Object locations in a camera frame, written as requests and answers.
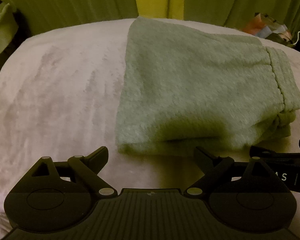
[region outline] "folded clothing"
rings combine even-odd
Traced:
[[[119,152],[191,155],[290,136],[300,109],[286,54],[255,37],[138,17],[116,119]]]

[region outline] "mattress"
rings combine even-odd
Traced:
[[[240,34],[215,25],[158,19],[207,33]],[[100,146],[109,161],[99,176],[122,188],[186,189],[203,173],[192,159],[121,155],[115,145],[115,120],[125,72],[129,27],[134,19],[90,23],[52,30],[27,39],[0,72],[0,239],[11,226],[3,202],[8,192],[42,156],[66,161]],[[288,56],[300,90],[300,53],[272,41],[265,46]],[[288,138],[260,143],[277,152],[300,152],[300,110]],[[248,152],[218,152],[248,161]],[[300,237],[300,193],[290,230]]]

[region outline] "wrinkled sheet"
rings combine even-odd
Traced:
[[[100,177],[122,188],[186,189],[203,174],[190,158],[128,156],[117,153],[115,117],[125,71],[127,34],[134,19],[99,22],[53,30],[26,40],[0,72],[0,238],[11,227],[4,214],[5,196],[42,156],[66,161],[88,155],[100,146],[109,161]],[[241,34],[214,25],[179,23],[207,33]],[[290,60],[300,90],[300,53],[272,41]],[[292,136],[263,142],[277,152],[300,152],[300,110],[291,124]],[[248,161],[248,152],[218,152]],[[298,210],[290,229],[300,236]]]

